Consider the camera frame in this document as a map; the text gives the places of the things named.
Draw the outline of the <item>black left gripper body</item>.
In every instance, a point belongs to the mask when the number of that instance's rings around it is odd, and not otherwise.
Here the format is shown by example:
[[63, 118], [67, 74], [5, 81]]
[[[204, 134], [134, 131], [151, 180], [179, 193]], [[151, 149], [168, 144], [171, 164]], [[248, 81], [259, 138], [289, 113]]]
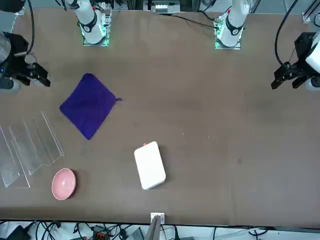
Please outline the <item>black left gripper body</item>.
[[294, 41], [297, 61], [292, 66], [302, 66], [303, 64], [316, 66], [316, 44], [313, 44], [315, 35], [315, 32], [302, 32]]

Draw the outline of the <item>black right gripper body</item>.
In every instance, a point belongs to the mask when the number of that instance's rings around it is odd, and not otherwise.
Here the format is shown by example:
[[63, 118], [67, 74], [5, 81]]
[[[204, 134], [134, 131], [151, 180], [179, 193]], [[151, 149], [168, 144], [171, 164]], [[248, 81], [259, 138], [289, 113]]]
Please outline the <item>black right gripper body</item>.
[[27, 63], [25, 53], [28, 49], [28, 42], [21, 35], [14, 33], [0, 34], [0, 80], [27, 75]]

